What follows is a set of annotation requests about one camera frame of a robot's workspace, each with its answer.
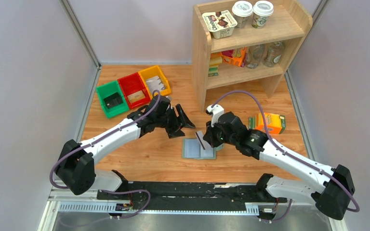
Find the left white paper cup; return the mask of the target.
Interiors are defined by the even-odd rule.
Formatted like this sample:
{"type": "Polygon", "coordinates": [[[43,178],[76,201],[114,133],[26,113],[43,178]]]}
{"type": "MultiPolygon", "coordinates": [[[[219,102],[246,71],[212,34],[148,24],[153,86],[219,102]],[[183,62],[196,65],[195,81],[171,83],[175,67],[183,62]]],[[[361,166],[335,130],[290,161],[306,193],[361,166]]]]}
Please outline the left white paper cup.
{"type": "Polygon", "coordinates": [[[252,13],[253,5],[250,2],[244,0],[235,2],[232,7],[232,14],[237,22],[236,28],[244,28],[252,13]]]}

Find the yellow green sponge stack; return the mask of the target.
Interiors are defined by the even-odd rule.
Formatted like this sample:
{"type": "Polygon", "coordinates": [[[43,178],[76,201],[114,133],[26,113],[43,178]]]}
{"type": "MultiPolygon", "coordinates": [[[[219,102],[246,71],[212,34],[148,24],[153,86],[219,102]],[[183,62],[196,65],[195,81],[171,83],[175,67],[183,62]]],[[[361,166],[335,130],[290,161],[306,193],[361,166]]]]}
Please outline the yellow green sponge stack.
{"type": "Polygon", "coordinates": [[[219,73],[219,64],[223,62],[221,52],[215,52],[210,55],[210,63],[209,63],[209,70],[208,76],[217,76],[219,73]]]}

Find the card in yellow bin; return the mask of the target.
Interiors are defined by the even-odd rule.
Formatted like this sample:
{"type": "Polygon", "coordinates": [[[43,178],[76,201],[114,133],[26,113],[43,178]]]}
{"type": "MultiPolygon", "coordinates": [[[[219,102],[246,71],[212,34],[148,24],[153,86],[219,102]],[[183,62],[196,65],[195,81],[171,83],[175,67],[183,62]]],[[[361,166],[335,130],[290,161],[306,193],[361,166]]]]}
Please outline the card in yellow bin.
{"type": "Polygon", "coordinates": [[[160,93],[166,89],[164,83],[162,82],[159,76],[153,76],[145,80],[145,83],[150,91],[153,93],[154,91],[158,90],[160,93]]]}

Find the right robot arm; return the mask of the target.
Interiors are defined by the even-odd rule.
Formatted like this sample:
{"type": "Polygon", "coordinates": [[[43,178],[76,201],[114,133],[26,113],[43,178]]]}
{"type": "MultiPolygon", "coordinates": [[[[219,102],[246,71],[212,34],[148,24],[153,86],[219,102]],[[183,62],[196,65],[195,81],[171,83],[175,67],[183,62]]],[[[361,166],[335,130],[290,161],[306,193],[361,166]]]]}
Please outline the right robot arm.
{"type": "Polygon", "coordinates": [[[271,163],[299,178],[286,180],[263,174],[255,189],[259,200],[266,202],[272,197],[298,200],[315,205],[322,214],[335,220],[342,220],[350,210],[355,186],[347,167],[316,163],[269,138],[265,132],[248,129],[232,112],[208,108],[206,114],[211,120],[206,123],[203,140],[212,148],[232,145],[245,156],[271,163]]]}

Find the green plastic bin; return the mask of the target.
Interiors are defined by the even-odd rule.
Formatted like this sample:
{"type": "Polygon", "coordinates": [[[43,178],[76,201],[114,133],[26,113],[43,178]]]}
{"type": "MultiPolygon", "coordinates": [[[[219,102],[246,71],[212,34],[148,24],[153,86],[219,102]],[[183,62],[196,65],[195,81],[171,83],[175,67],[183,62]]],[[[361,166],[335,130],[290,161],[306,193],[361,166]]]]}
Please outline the green plastic bin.
{"type": "Polygon", "coordinates": [[[106,118],[110,119],[129,111],[128,104],[116,80],[96,87],[96,93],[106,118]]]}

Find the card in red bin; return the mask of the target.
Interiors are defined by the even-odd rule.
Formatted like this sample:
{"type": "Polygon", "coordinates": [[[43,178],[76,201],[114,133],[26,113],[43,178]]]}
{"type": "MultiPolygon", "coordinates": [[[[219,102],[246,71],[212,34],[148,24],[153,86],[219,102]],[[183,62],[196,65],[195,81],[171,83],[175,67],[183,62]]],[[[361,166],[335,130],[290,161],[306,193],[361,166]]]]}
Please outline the card in red bin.
{"type": "Polygon", "coordinates": [[[144,93],[140,90],[127,96],[130,103],[135,103],[145,98],[144,93]]]}

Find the wooden shelf unit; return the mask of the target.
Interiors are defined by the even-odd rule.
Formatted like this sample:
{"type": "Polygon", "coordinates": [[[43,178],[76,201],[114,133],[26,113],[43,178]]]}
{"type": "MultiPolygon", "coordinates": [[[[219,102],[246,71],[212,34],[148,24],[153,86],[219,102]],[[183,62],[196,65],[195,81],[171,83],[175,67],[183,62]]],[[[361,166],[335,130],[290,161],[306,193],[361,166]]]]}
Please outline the wooden shelf unit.
{"type": "Polygon", "coordinates": [[[192,23],[192,82],[198,108],[205,111],[208,89],[260,80],[267,97],[272,97],[284,74],[288,70],[299,48],[313,25],[312,15],[297,0],[273,0],[274,14],[270,16],[263,29],[245,26],[235,29],[227,38],[215,39],[208,31],[202,18],[203,13],[229,10],[233,0],[222,0],[194,5],[192,23]],[[275,41],[285,42],[285,50],[275,67],[260,66],[249,70],[230,65],[222,66],[219,75],[208,75],[212,53],[268,44],[275,41]]]}

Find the right white paper cup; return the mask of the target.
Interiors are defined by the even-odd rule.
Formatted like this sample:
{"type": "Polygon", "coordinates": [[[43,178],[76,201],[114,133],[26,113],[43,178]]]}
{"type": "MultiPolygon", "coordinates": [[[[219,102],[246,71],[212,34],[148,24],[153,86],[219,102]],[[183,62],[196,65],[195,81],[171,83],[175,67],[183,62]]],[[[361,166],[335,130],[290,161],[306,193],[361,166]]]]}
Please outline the right white paper cup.
{"type": "Polygon", "coordinates": [[[266,0],[259,0],[253,6],[252,27],[261,29],[266,24],[268,18],[274,12],[274,5],[266,0]]]}

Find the green card holder wallet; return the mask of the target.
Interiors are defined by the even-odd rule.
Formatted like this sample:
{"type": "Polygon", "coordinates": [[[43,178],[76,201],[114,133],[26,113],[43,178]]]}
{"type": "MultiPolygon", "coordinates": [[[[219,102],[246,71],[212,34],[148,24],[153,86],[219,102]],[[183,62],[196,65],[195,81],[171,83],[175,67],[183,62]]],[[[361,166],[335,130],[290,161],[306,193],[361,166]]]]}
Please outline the green card holder wallet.
{"type": "Polygon", "coordinates": [[[216,153],[222,150],[224,145],[216,148],[203,149],[198,139],[183,139],[182,158],[196,160],[215,160],[216,153]]]}

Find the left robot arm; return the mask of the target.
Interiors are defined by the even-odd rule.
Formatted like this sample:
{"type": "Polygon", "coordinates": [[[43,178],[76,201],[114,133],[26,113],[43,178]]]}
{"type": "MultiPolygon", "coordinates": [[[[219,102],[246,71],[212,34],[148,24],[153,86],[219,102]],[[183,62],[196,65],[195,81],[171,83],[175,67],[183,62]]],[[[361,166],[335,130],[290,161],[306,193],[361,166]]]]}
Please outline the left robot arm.
{"type": "Polygon", "coordinates": [[[170,139],[182,137],[183,128],[196,126],[187,117],[180,104],[157,94],[148,105],[141,106],[113,128],[91,139],[67,141],[58,161],[50,171],[50,182],[58,189],[69,189],[74,195],[88,190],[109,191],[115,199],[123,199],[128,186],[115,172],[95,170],[104,157],[126,143],[141,138],[156,128],[165,129],[170,139]]]}

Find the yellow plastic bin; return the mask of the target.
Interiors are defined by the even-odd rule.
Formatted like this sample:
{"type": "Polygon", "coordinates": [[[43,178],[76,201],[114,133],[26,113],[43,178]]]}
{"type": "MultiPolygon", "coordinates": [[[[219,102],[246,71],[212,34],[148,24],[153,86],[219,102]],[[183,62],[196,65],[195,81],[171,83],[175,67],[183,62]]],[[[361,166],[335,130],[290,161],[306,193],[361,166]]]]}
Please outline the yellow plastic bin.
{"type": "Polygon", "coordinates": [[[168,96],[172,93],[168,79],[163,74],[159,65],[140,70],[138,74],[144,80],[150,94],[155,90],[158,90],[163,96],[168,96]]]}

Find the Chobani yogurt tub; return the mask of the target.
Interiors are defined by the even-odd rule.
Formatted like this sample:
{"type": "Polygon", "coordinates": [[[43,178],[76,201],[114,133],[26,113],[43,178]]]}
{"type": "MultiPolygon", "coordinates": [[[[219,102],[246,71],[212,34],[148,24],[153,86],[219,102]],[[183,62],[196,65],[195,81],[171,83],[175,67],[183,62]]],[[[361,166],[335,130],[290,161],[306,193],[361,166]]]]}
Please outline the Chobani yogurt tub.
{"type": "Polygon", "coordinates": [[[231,36],[234,28],[238,25],[229,10],[203,13],[202,19],[215,39],[231,36]]]}

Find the left clear glass jar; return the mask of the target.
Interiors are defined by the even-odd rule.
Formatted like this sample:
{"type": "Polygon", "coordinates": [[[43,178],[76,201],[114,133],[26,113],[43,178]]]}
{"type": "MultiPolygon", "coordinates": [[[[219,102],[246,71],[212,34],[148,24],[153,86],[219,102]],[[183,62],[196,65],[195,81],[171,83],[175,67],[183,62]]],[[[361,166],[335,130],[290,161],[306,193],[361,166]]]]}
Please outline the left clear glass jar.
{"type": "Polygon", "coordinates": [[[250,46],[245,56],[245,67],[249,69],[255,69],[261,62],[265,45],[250,46]]]}

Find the right clear glass jar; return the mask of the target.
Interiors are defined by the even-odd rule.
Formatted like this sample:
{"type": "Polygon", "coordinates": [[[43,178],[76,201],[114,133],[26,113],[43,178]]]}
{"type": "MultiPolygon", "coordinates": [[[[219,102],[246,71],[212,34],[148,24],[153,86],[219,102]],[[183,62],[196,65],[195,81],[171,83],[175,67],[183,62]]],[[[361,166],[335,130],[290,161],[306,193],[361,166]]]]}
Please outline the right clear glass jar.
{"type": "Polygon", "coordinates": [[[274,67],[278,64],[281,55],[284,52],[285,43],[283,41],[276,41],[269,43],[267,55],[263,59],[263,64],[267,67],[274,67]]]}

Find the black card in green bin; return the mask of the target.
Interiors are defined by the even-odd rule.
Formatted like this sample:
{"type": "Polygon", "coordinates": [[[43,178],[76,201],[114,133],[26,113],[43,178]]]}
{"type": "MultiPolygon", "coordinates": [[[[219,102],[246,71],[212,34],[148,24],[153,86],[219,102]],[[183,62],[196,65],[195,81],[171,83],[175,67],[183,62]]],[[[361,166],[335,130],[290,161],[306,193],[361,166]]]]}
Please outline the black card in green bin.
{"type": "Polygon", "coordinates": [[[111,109],[113,107],[119,106],[120,104],[123,104],[123,100],[121,95],[118,92],[115,92],[110,96],[105,97],[104,103],[108,109],[111,109]]]}

